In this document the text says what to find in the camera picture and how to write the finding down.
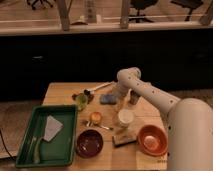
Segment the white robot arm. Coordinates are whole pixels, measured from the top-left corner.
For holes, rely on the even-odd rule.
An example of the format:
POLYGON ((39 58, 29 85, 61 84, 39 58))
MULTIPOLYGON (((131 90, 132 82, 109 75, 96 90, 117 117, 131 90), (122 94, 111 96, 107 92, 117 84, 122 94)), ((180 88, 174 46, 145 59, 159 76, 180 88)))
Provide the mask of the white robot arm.
POLYGON ((133 90, 168 119, 167 171, 213 171, 213 109, 196 98, 180 99, 141 80, 137 67, 121 69, 113 93, 133 90))

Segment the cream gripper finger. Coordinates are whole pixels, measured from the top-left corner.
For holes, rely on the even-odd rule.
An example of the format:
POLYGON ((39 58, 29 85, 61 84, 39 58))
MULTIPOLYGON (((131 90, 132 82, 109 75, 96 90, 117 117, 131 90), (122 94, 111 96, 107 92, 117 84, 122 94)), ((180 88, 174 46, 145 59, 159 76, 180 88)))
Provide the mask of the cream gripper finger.
POLYGON ((115 110, 116 112, 119 112, 119 111, 123 108, 123 106, 124 106, 124 101, 125 101, 124 98, 118 99, 118 100, 117 100, 117 103, 116 103, 116 105, 115 105, 115 107, 114 107, 114 110, 115 110))

